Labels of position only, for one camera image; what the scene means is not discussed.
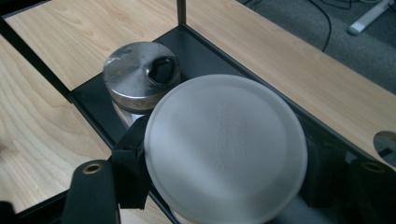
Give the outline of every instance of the gray carpet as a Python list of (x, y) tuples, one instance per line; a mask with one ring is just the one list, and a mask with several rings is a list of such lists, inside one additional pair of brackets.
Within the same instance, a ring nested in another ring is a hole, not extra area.
[[(377, 85), (396, 94), (396, 10), (388, 9), (362, 33), (349, 35), (347, 28), (375, 4), (355, 2), (349, 10), (313, 0), (330, 17), (332, 35), (325, 53)], [(348, 6), (339, 0), (328, 3)], [(323, 14), (307, 0), (262, 0), (256, 12), (312, 46), (322, 49), (329, 28)]]

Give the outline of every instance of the silver cap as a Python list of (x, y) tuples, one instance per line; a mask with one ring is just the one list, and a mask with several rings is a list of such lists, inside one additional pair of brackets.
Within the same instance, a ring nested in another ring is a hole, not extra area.
[(120, 107), (144, 114), (180, 83), (177, 57), (166, 46), (138, 42), (111, 54), (104, 68), (105, 84)]

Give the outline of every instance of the white circular plate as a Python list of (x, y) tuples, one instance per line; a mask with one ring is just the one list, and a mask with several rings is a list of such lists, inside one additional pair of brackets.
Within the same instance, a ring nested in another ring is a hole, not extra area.
[(289, 106), (243, 77), (191, 79), (156, 105), (145, 136), (154, 186), (194, 223), (263, 223), (298, 193), (307, 152)]

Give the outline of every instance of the table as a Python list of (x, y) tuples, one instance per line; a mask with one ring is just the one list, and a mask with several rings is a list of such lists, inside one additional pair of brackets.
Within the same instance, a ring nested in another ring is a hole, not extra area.
[[(382, 161), (373, 137), (384, 130), (396, 133), (395, 95), (233, 0), (188, 1), (187, 7), (190, 27)], [(115, 49), (151, 41), (176, 27), (176, 1), (52, 0), (7, 22), (73, 90), (100, 73)], [(106, 159), (109, 151), (77, 110), (4, 39), (1, 48), (1, 75), (7, 82), (1, 82), (0, 95), (6, 124), (0, 132), (6, 161), (0, 174), (9, 181), (2, 181), (0, 199), (11, 200), (21, 211), (67, 189), (79, 164)], [(127, 217), (168, 222), (152, 202), (147, 211)]]

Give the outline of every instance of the black oval hole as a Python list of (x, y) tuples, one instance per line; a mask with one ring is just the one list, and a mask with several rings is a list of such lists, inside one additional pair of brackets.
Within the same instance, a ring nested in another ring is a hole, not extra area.
[(369, 171), (371, 171), (371, 172), (376, 172), (376, 173), (383, 173), (383, 172), (385, 172), (385, 169), (382, 167), (382, 166), (380, 166), (380, 165), (378, 165), (378, 164), (375, 164), (375, 163), (373, 163), (373, 162), (364, 162), (364, 163), (362, 163), (361, 164), (366, 170), (369, 170)]
[(95, 174), (97, 172), (99, 172), (100, 170), (102, 170), (103, 166), (100, 163), (93, 163), (93, 164), (89, 164), (86, 167), (84, 167), (84, 169), (82, 170), (82, 173), (86, 174), (86, 175), (91, 175), (91, 174)]

